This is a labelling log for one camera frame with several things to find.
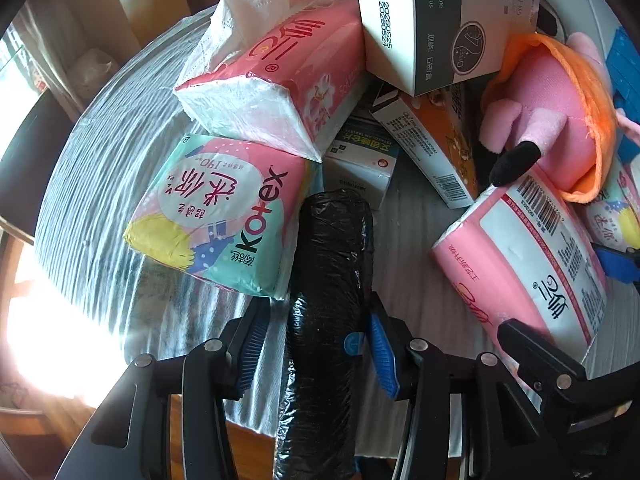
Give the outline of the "black plastic bag roll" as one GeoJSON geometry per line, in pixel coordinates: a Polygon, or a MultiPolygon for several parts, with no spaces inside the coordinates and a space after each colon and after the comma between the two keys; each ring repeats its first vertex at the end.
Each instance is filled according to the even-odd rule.
{"type": "Polygon", "coordinates": [[[372,282],[372,214],[356,192],[337,190],[306,198],[298,222],[273,475],[349,479],[372,282]]]}

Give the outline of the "small Kotex pad pack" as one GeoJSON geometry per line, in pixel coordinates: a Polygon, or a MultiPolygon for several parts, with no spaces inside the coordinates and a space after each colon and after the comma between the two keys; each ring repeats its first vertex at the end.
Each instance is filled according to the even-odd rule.
{"type": "Polygon", "coordinates": [[[639,195],[617,155],[598,196],[575,209],[595,243],[619,252],[639,248],[639,195]]]}

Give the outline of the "pink tissue pack with barcode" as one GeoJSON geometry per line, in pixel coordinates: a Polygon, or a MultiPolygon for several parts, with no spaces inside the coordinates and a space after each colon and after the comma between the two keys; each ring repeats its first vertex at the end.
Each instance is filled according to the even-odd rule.
{"type": "Polygon", "coordinates": [[[516,318],[585,359],[604,319],[606,279],[586,230],[540,169],[488,188],[433,255],[491,339],[516,318]]]}

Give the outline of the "pig plush orange dress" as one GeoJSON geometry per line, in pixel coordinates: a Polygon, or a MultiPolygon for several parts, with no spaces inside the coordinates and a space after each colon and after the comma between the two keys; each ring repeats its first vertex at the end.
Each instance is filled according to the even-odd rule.
{"type": "Polygon", "coordinates": [[[611,169],[617,133],[639,126],[615,107],[611,78],[592,39],[512,38],[480,108],[480,154],[488,181],[508,186],[539,167],[563,200],[592,202],[611,169]]]}

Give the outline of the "blue plastic crate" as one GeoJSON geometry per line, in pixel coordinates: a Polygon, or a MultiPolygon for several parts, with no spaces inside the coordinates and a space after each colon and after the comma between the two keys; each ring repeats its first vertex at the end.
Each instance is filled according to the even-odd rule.
{"type": "Polygon", "coordinates": [[[616,29],[606,58],[614,105],[639,122],[639,53],[623,27],[616,29]]]}

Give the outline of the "Kotex teal pad pack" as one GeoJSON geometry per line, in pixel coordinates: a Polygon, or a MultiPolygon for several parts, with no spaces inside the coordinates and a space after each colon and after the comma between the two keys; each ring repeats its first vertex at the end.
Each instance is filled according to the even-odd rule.
{"type": "Polygon", "coordinates": [[[124,239],[199,280],[282,299],[297,214],[317,169],[262,144],[189,134],[146,190],[124,239]]]}

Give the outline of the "orange white medicine box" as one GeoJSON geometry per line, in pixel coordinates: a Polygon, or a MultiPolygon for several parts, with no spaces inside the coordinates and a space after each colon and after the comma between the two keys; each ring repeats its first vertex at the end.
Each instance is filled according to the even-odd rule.
{"type": "Polygon", "coordinates": [[[465,125],[462,84],[423,96],[383,82],[371,114],[407,153],[450,209],[469,207],[478,195],[472,141],[465,125]]]}

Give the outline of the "teal white medicine box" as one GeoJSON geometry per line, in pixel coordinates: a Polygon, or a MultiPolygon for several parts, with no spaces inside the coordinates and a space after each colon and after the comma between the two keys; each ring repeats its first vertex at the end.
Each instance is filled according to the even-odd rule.
{"type": "Polygon", "coordinates": [[[350,116],[322,160],[326,191],[349,188],[380,210],[390,187],[399,145],[374,119],[350,116]]]}

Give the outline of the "white grey mask box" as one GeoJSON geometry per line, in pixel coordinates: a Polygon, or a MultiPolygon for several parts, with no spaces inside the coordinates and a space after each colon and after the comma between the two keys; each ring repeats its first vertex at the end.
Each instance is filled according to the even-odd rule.
{"type": "Polygon", "coordinates": [[[420,96],[500,70],[540,0],[358,0],[368,71],[420,96]]]}

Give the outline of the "pink open tissue pack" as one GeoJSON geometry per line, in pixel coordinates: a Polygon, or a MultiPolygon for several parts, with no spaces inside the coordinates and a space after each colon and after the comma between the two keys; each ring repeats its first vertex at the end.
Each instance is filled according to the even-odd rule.
{"type": "Polygon", "coordinates": [[[358,0],[220,0],[174,92],[210,133],[320,162],[368,83],[358,0]]]}

